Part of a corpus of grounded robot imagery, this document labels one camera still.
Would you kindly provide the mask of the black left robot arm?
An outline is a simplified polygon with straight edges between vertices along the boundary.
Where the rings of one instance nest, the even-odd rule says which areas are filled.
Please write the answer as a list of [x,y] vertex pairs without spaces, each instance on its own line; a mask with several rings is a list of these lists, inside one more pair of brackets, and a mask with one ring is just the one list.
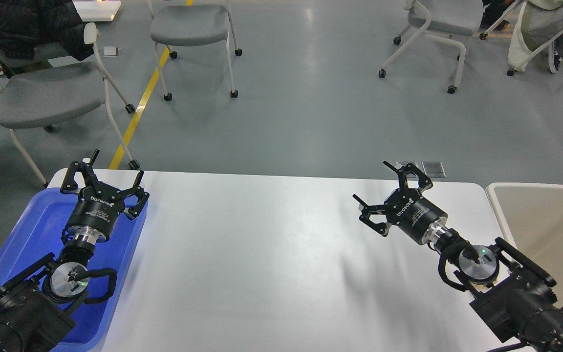
[[139,170],[121,190],[71,162],[35,196],[0,253],[0,352],[78,352],[105,332],[144,223]]

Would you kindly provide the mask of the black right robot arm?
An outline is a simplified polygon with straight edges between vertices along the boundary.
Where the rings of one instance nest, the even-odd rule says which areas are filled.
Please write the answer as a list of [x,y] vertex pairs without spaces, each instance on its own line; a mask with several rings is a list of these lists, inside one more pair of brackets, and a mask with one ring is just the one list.
[[415,164],[384,164],[398,187],[383,203],[369,205],[354,195],[359,220],[386,237],[398,227],[418,245],[439,254],[437,270],[448,286],[473,296],[471,308],[502,342],[518,343],[501,352],[530,346],[537,352],[563,352],[563,307],[556,306],[556,280],[505,239],[474,245],[446,225],[448,215],[424,196],[431,178]]

